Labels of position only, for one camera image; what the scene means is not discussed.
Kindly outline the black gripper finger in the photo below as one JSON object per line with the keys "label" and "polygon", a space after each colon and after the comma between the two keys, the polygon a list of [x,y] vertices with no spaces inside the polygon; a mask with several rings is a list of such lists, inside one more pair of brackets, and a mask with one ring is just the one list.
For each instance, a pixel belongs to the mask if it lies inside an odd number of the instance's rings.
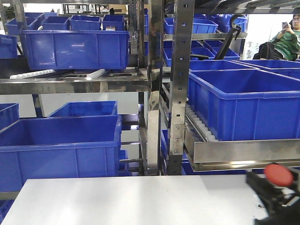
{"label": "black gripper finger", "polygon": [[284,192],[254,172],[246,174],[246,183],[254,190],[264,205],[268,216],[255,219],[255,225],[298,225],[300,223],[300,190],[292,183],[288,189],[293,193],[287,197]]}

